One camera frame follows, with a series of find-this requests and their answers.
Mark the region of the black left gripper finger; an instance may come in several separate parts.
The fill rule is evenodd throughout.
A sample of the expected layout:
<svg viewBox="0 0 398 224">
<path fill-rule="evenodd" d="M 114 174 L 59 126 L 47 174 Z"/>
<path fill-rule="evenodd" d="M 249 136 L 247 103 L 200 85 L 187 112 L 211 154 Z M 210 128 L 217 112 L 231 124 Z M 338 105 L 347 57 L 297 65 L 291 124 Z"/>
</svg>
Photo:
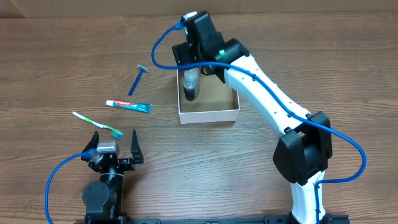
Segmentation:
<svg viewBox="0 0 398 224">
<path fill-rule="evenodd" d="M 98 146 L 98 143 L 99 143 L 99 133 L 97 131 L 95 131 L 93 137 L 91 138 L 89 143 L 86 145 L 83 152 L 86 152 L 86 151 L 89 151 L 92 149 L 96 149 Z"/>
<path fill-rule="evenodd" d="M 144 163 L 144 156 L 140 149 L 138 139 L 137 139 L 137 133 L 136 133 L 135 129 L 132 132 L 131 154 L 132 154 L 133 162 L 135 164 L 143 164 Z"/>
</svg>

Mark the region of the green white toothbrush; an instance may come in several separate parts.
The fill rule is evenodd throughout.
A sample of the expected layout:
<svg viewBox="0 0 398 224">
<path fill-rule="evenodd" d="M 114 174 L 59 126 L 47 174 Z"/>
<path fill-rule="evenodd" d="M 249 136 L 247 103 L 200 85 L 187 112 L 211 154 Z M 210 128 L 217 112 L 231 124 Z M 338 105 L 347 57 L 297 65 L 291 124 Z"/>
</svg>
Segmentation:
<svg viewBox="0 0 398 224">
<path fill-rule="evenodd" d="M 110 130 L 110 131 L 111 131 L 111 135 L 112 135 L 114 138 L 118 139 L 118 140 L 122 139 L 123 136 L 124 136 L 124 133 L 122 133 L 120 130 L 118 130 L 118 129 L 116 129 L 116 128 L 113 128 L 113 127 L 110 127 L 110 126 L 108 126 L 108 125 L 101 124 L 101 123 L 98 123 L 98 122 L 96 122 L 96 121 L 93 121 L 92 119 L 89 119 L 89 118 L 87 118 L 86 116 L 83 116 L 82 114 L 77 113 L 76 111 L 72 111 L 72 114 L 73 114 L 74 116 L 76 116 L 77 118 L 80 118 L 80 119 L 82 119 L 83 121 L 86 121 L 86 122 L 88 122 L 88 123 L 91 123 L 91 124 L 93 124 L 93 125 L 95 125 L 95 126 L 101 128 L 101 129 L 108 129 L 108 130 Z"/>
</svg>

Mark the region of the clear pump bottle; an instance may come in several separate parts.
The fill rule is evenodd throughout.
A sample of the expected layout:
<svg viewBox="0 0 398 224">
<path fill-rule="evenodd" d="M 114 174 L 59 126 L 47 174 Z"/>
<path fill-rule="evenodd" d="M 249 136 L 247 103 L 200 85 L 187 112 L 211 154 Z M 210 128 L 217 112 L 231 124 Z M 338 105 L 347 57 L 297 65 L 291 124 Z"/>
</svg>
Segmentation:
<svg viewBox="0 0 398 224">
<path fill-rule="evenodd" d="M 188 101 L 193 101 L 198 96 L 200 91 L 200 71 L 198 68 L 184 71 L 183 90 Z"/>
</svg>

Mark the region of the Colgate toothpaste tube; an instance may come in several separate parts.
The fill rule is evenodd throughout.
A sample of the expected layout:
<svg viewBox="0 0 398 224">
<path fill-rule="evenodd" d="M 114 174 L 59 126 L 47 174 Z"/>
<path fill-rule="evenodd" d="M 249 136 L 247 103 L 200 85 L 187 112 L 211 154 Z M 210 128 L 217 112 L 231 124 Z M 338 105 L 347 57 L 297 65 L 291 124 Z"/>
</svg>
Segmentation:
<svg viewBox="0 0 398 224">
<path fill-rule="evenodd" d="M 106 106 L 113 108 L 121 108 L 125 110 L 138 111 L 142 113 L 150 113 L 152 109 L 151 104 L 138 103 L 138 102 L 128 102 L 128 101 L 118 101 L 118 100 L 106 100 Z"/>
</svg>

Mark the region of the blue disposable razor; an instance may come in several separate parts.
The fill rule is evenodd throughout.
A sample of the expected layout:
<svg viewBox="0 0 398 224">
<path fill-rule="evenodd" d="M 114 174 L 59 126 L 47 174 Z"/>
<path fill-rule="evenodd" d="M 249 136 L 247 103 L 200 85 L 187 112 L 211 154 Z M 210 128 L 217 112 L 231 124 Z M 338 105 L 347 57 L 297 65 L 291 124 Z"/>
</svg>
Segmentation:
<svg viewBox="0 0 398 224">
<path fill-rule="evenodd" d="M 149 69 L 146 68 L 145 66 L 143 66 L 141 64 L 138 64 L 137 67 L 140 69 L 140 71 L 139 71 L 136 79 L 134 80 L 134 83 L 132 84 L 131 89 L 129 90 L 129 93 L 128 93 L 129 96 L 133 95 L 133 93 L 134 93 L 136 87 L 138 86 L 138 83 L 139 83 L 143 73 L 149 73 Z"/>
</svg>

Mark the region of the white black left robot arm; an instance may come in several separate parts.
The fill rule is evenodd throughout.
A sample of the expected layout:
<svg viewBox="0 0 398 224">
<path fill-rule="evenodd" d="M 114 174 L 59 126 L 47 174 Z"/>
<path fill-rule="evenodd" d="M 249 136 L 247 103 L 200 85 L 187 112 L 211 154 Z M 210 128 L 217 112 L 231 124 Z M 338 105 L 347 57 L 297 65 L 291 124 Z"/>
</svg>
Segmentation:
<svg viewBox="0 0 398 224">
<path fill-rule="evenodd" d="M 100 141 L 95 132 L 83 150 L 87 155 L 81 160 L 99 173 L 99 180 L 89 183 L 82 194 L 86 206 L 85 223 L 132 223 L 132 218 L 122 212 L 124 173 L 135 170 L 144 162 L 137 133 L 132 132 L 131 157 L 120 158 L 116 141 Z"/>
</svg>

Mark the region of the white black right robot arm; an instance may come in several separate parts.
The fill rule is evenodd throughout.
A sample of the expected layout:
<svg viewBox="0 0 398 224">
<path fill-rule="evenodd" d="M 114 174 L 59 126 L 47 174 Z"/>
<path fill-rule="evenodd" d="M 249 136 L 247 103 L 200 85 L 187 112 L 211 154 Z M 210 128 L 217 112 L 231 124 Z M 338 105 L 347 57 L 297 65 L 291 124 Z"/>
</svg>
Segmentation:
<svg viewBox="0 0 398 224">
<path fill-rule="evenodd" d="M 216 75 L 269 122 L 278 140 L 274 165 L 291 186 L 293 222 L 323 223 L 326 211 L 320 182 L 332 156 L 328 117 L 321 111 L 311 114 L 290 99 L 240 41 L 224 40 L 208 12 L 183 15 L 174 29 L 183 30 L 186 37 L 172 47 L 178 70 L 199 67 L 207 75 Z"/>
</svg>

